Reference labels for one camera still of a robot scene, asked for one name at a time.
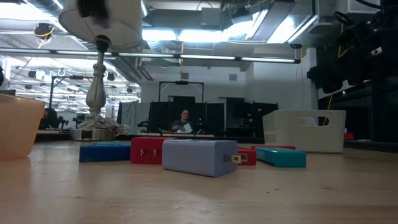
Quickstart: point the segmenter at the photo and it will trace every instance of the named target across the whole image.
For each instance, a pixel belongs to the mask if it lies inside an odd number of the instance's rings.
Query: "metal frame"
[[[178,84],[177,84],[177,81],[176,81],[176,82],[171,82],[171,81],[160,81],[160,82],[159,82],[159,99],[158,99],[158,102],[160,102],[160,93],[162,92],[162,91],[160,90],[160,88],[161,88],[161,86],[162,86],[163,83],[174,83],[174,84],[178,85]],[[187,82],[187,85],[189,85],[189,84],[200,84],[200,85],[201,85],[201,102],[204,103],[205,83],[203,83],[203,82]]]

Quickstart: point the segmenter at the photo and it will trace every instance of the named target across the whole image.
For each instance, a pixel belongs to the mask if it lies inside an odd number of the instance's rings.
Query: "wooden table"
[[[398,223],[398,154],[309,154],[219,178],[122,162],[78,163],[78,142],[0,162],[0,223]]]

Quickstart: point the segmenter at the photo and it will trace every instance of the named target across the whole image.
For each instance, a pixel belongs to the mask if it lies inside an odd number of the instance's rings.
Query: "lamp shade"
[[[142,43],[141,1],[106,0],[109,28],[93,22],[93,18],[79,15],[77,0],[66,0],[59,16],[61,25],[72,35],[90,43],[105,35],[111,41],[109,48],[129,50]]]

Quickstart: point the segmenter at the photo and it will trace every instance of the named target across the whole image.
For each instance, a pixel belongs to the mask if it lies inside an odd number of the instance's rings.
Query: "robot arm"
[[[347,15],[335,17],[348,27],[336,40],[339,58],[310,69],[307,77],[325,93],[339,90],[345,80],[359,85],[365,80],[383,80],[398,75],[398,1],[384,0],[380,6],[357,0],[381,10],[370,21],[354,23]]]

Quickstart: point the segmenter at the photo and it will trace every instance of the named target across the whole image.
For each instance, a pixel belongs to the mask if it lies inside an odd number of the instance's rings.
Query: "teal block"
[[[303,151],[257,147],[257,160],[272,164],[276,167],[305,167],[307,155]]]

